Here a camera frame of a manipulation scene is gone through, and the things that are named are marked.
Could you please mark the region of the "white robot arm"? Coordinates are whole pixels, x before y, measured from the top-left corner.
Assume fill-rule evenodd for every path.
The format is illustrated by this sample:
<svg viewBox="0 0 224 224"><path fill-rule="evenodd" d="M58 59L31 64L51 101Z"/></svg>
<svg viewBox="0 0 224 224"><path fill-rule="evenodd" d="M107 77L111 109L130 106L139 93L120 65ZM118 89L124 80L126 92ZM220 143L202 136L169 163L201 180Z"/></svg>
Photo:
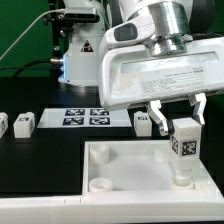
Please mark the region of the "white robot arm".
<svg viewBox="0 0 224 224"><path fill-rule="evenodd" d="M206 34L214 0L64 0L71 23L64 88L96 89L107 110L144 106L161 134L162 104L187 100L204 121L210 95L224 94L224 36Z"/></svg>

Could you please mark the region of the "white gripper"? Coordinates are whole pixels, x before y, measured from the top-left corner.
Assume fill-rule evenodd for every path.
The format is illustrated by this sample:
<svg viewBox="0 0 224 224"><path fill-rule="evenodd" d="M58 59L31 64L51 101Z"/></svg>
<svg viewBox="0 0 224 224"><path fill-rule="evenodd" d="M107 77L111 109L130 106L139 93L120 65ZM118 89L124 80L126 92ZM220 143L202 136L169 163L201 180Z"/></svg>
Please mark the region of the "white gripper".
<svg viewBox="0 0 224 224"><path fill-rule="evenodd" d="M159 57L151 56L144 45L109 51L99 71L102 107L121 110L149 102L149 117L160 135L168 136L173 134L173 123L160 111L161 102L190 96L193 119L204 125L206 95L224 92L224 37L192 41L186 48L185 53Z"/></svg>

